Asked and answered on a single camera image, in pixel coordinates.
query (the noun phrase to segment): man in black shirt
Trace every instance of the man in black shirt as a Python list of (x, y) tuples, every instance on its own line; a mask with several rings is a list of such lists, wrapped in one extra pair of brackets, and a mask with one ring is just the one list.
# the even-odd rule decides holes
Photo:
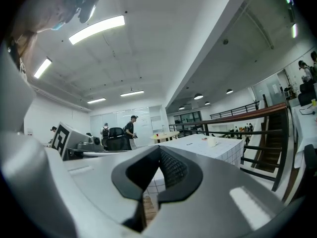
[(136, 116), (131, 116), (131, 121), (125, 127), (125, 130), (126, 130), (125, 132), (127, 133), (127, 137), (129, 139), (129, 142), (130, 142), (131, 150), (137, 149), (137, 147), (134, 143), (134, 140), (133, 140), (133, 138), (135, 138), (135, 135), (133, 134), (133, 129), (134, 129), (133, 123), (137, 121), (137, 118), (138, 117), (136, 117)]

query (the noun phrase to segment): backpack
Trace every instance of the backpack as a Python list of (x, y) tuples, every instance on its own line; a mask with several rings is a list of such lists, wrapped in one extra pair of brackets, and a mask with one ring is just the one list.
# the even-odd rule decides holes
[(105, 137), (109, 137), (109, 129), (108, 128), (103, 129), (103, 138), (105, 138)]

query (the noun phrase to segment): desk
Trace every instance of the desk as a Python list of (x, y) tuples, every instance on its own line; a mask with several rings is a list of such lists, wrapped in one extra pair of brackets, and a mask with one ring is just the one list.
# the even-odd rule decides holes
[(171, 132), (166, 132), (165, 134), (163, 133), (159, 134), (158, 136), (153, 135), (152, 137), (150, 137), (150, 139), (153, 139), (156, 144), (156, 143), (160, 143), (162, 139), (165, 139), (166, 142), (168, 141), (168, 139), (173, 140), (173, 137), (175, 137), (178, 134), (179, 134), (179, 131), (171, 131)]
[[(243, 155), (244, 148), (243, 140), (217, 137), (217, 145), (215, 147), (209, 147), (207, 140), (202, 140), (205, 137), (207, 136), (194, 134), (177, 140), (162, 142), (159, 145), (175, 147), (190, 151), (193, 154), (200, 154), (210, 158), (223, 160), (236, 165), (237, 167), (240, 165), (240, 158)], [(165, 190), (164, 176), (162, 171), (158, 169), (148, 188), (144, 192), (144, 196), (149, 196), (151, 198), (156, 210), (158, 209), (156, 197), (163, 190)]]
[(296, 106), (292, 108), (294, 140), (296, 140), (296, 131), (298, 133), (298, 148), (294, 161), (294, 168), (296, 169), (301, 166), (302, 158), (304, 155), (304, 147), (306, 145), (312, 144), (315, 148), (317, 148), (317, 114), (304, 116), (299, 111), (299, 109), (305, 109), (310, 105), (311, 104), (302, 107)]

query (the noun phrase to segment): metal railing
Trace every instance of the metal railing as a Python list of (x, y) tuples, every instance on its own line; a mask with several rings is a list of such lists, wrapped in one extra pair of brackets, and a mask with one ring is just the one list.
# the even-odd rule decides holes
[[(236, 121), (243, 121), (243, 120), (249, 120), (249, 119), (257, 119), (261, 117), (268, 117), (270, 115), (279, 114), (281, 118), (281, 129), (275, 129), (275, 130), (262, 130), (262, 131), (248, 131), (248, 132), (231, 132), (231, 131), (209, 131), (208, 124), (218, 124), (218, 123), (227, 123), (227, 122), (236, 122)], [(185, 129), (184, 126), (194, 126), (194, 127), (204, 127), (204, 130), (197, 130), (197, 129)], [(251, 170), (247, 170), (244, 168), (240, 168), (242, 171), (261, 177), (263, 179), (271, 180), (274, 182), (272, 191), (276, 191), (277, 187), (280, 183), (282, 173), (285, 166), (286, 161), (286, 155), (287, 155), (287, 145), (288, 145), (288, 113), (287, 113), (287, 107), (285, 103), (274, 105), (268, 108), (255, 110), (247, 113), (243, 113), (240, 115), (235, 116), (229, 116), (226, 118), (220, 118), (220, 119), (214, 119), (214, 120), (205, 120), (200, 122), (193, 122), (193, 123), (186, 123), (186, 124), (170, 124), (169, 125), (170, 131), (180, 131), (180, 133), (183, 134), (183, 136), (188, 136), (192, 134), (205, 134), (206, 136), (209, 136), (211, 133), (217, 133), (217, 134), (229, 134), (229, 135), (256, 135), (256, 134), (280, 134), (281, 137), (281, 148), (274, 148), (274, 147), (260, 147), (260, 146), (251, 146), (251, 145), (245, 145), (245, 149), (252, 149), (252, 150), (263, 150), (263, 151), (273, 151), (281, 154), (280, 156), (280, 163), (279, 164), (270, 164), (266, 163), (260, 160), (254, 160), (245, 158), (244, 154), (241, 157), (241, 163), (243, 164), (245, 162), (251, 162), (254, 164), (260, 164), (262, 166), (266, 167), (274, 167), (278, 168), (278, 172), (276, 177), (266, 176), (262, 175), (257, 172), (253, 172)]]
[(221, 113), (212, 114), (210, 115), (210, 117), (211, 119), (225, 118), (225, 117), (239, 115), (241, 113), (248, 113), (258, 109), (259, 109), (259, 101), (245, 105), (245, 106), (238, 107), (236, 109), (230, 109)]

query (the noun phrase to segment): stair railing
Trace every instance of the stair railing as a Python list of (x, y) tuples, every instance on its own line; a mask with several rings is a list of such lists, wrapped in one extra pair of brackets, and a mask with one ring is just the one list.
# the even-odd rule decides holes
[[(261, 131), (247, 131), (247, 132), (231, 132), (231, 131), (209, 131), (208, 125), (209, 124), (218, 124), (218, 123), (228, 123), (228, 122), (237, 122), (237, 121), (243, 121), (243, 120), (249, 120), (249, 119), (257, 119), (261, 117), (268, 117), (270, 115), (274, 114), (280, 114), (281, 115), (281, 124), (282, 124), (282, 129), (274, 129), (274, 130), (261, 130)], [(262, 166), (267, 166), (267, 167), (273, 167), (273, 168), (278, 168), (277, 175), (276, 177), (271, 177), (271, 176), (266, 176), (254, 171), (250, 171), (244, 168), (240, 168), (242, 171), (249, 173), (251, 175), (261, 177), (263, 179), (271, 180), (274, 182), (272, 191), (276, 191), (278, 188), (278, 185), (280, 183), (283, 170), (285, 167), (285, 161), (286, 161), (286, 155), (287, 155), (287, 145), (288, 145), (288, 113), (287, 113), (287, 107), (285, 103), (274, 105), (271, 107), (267, 107), (264, 109), (260, 110), (254, 110), (251, 112), (243, 113), (240, 115), (235, 115), (235, 116), (229, 116), (225, 118), (219, 118), (219, 119), (214, 119), (214, 120), (205, 120), (205, 121), (199, 121), (199, 122), (192, 122), (192, 123), (186, 123), (186, 126), (194, 126), (194, 127), (201, 127), (203, 126), (204, 130), (195, 130), (195, 129), (185, 129), (184, 125), (182, 125), (181, 129), (176, 129), (176, 126), (180, 126), (180, 124), (170, 124), (169, 128), (170, 131), (180, 131), (183, 136), (189, 136), (194, 133), (196, 134), (204, 134), (206, 136), (211, 135), (212, 133), (216, 134), (228, 134), (228, 135), (255, 135), (255, 134), (280, 134), (282, 135), (282, 147), (279, 148), (274, 148), (274, 147), (262, 147), (262, 146), (251, 146), (251, 145), (245, 145), (245, 149), (253, 149), (253, 150), (269, 150), (269, 151), (276, 151), (277, 153), (280, 152), (280, 162), (279, 164), (271, 164), (271, 163), (266, 163), (260, 160), (254, 160), (254, 159), (249, 159), (245, 158), (244, 156), (241, 157), (241, 163), (243, 164), (245, 162), (251, 162), (254, 164), (260, 164)]]

